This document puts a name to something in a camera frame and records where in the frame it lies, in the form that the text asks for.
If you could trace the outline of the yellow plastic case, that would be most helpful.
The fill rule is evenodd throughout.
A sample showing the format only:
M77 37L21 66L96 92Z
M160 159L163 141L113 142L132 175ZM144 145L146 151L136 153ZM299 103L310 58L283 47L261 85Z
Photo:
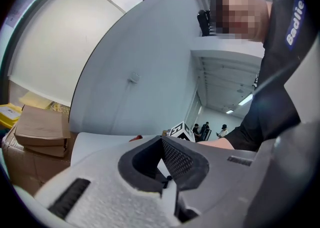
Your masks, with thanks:
M22 108L11 103L0 105L0 124L5 128L12 129L21 113Z

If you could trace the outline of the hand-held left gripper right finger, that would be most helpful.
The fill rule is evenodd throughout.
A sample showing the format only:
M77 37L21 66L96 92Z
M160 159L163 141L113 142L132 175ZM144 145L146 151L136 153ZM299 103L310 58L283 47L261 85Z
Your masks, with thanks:
M253 199L248 173L256 153L161 138L161 169L172 176L162 194L169 214L246 215Z

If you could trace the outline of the long ceiling tube light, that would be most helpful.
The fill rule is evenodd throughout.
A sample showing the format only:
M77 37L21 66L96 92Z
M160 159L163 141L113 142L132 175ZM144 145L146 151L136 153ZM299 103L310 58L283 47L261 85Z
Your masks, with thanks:
M253 94L249 94L247 97L245 97L243 100L241 100L238 105L239 106L243 106L245 104L247 104L248 102L250 102L253 99Z

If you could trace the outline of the small brown cardboard box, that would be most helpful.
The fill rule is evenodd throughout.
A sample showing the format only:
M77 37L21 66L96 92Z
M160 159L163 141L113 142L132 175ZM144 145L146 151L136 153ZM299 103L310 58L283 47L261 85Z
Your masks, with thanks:
M25 105L14 135L23 146L62 146L71 137L63 113Z

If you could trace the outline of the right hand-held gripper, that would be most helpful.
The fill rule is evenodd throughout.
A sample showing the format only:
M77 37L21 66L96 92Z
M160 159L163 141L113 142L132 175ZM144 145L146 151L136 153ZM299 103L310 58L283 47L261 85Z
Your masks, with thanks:
M174 126L170 132L169 136L187 140L190 142L195 142L195 135L193 131L186 125L184 121Z

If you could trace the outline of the large brown cardboard box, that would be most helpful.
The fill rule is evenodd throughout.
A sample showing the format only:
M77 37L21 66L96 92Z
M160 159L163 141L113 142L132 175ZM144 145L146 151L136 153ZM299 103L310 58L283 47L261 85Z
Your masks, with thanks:
M77 134L70 134L67 153L58 158L24 149L14 136L15 130L12 128L1 143L8 176L12 184L34 195L47 181L70 167Z

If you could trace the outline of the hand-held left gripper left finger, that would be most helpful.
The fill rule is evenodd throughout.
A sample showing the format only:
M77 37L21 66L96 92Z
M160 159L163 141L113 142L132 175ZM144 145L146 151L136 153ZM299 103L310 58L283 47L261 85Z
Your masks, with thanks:
M94 152L49 180L35 199L49 208L77 178L89 186L65 218L76 228L176 228L180 221L159 193L142 192L119 174L118 161L126 152L152 139L128 142Z

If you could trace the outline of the person's black shirt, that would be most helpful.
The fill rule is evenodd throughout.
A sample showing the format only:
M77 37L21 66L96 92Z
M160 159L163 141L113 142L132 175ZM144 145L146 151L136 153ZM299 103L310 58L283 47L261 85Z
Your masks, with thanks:
M305 0L273 0L264 57L249 112L226 139L237 150L257 151L260 145L300 123L285 83L316 40Z

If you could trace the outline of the white wall socket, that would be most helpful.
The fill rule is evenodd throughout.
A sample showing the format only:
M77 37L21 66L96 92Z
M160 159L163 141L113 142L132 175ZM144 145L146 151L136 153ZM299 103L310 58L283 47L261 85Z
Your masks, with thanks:
M128 81L130 83L137 84L140 81L140 78L141 76L138 73L132 72L128 78Z

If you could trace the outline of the person's right forearm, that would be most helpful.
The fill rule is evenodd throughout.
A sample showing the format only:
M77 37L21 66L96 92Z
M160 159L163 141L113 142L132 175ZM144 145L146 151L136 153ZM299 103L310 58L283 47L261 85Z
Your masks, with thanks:
M206 145L206 146L210 146L210 147L217 147L217 148L234 150L234 147L224 137L220 138L220 139L217 139L215 141L200 141L200 142L198 142L198 144Z

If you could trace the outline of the white roller blind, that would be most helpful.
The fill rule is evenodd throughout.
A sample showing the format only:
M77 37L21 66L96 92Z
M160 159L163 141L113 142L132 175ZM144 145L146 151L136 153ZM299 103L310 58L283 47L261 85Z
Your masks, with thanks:
M88 58L124 13L110 0L49 0L24 30L9 79L70 106Z

